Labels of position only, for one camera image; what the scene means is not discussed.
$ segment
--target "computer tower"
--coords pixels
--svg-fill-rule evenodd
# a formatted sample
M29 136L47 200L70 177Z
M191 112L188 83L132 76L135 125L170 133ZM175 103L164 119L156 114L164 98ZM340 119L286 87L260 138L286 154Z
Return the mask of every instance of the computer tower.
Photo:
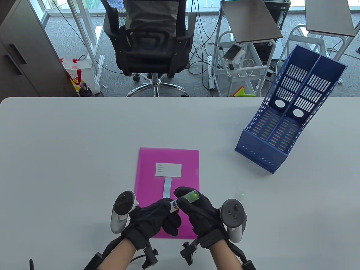
M264 3L281 31L291 5L290 0L264 0ZM269 45L268 42L263 42L255 43L254 46L260 60L267 61L270 56L271 45Z

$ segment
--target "black glove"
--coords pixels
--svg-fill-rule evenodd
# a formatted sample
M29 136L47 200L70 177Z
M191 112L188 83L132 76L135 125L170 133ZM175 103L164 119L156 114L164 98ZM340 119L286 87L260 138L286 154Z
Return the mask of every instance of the black glove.
M137 206L129 213L130 223L121 233L137 250L144 249L150 238L163 227L164 231L177 236L181 218L177 212L170 213L172 199L164 198L147 207Z
M224 239L227 238L227 233L220 219L220 210L214 208L207 197L199 192L200 198L193 203L189 203L185 198L180 198L193 190L195 189L181 186L175 189L174 194L178 197L178 207L189 216L194 233L201 238L220 229L224 234Z

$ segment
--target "cabinet handle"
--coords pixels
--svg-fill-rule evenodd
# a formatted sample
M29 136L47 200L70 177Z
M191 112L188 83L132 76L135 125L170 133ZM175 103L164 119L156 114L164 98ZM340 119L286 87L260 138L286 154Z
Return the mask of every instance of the cabinet handle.
M25 61L25 58L22 56L22 54L20 53L19 49L16 47L15 44L10 44L9 45L11 47L11 49L15 52L15 54L17 55L17 57L21 60L23 65L26 65L27 62Z
M9 61L9 63L14 67L15 72L17 73L17 75L23 75L23 73L21 72L21 70L18 68L18 66L16 65L16 63L14 62L14 60L11 58L11 56L9 55L4 55L4 57Z

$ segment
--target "grey shirt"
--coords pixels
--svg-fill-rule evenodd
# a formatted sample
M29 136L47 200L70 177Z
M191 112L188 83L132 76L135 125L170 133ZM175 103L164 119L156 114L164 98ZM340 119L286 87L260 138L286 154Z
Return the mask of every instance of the grey shirt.
M176 36L178 2L124 0L125 28L154 28Z

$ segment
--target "pink plastic folder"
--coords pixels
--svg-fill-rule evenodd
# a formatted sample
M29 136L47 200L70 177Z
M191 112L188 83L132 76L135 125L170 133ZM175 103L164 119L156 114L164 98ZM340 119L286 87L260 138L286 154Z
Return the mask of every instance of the pink plastic folder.
M138 170L136 173L135 195L139 206L148 206L163 196L165 177L155 176L156 163L181 164L181 177L172 177L171 199L179 186L188 186L199 190L199 151L182 149L140 148ZM193 227L188 216L180 211L182 220L179 228L179 239L195 239ZM173 238L162 229L155 236L157 238Z

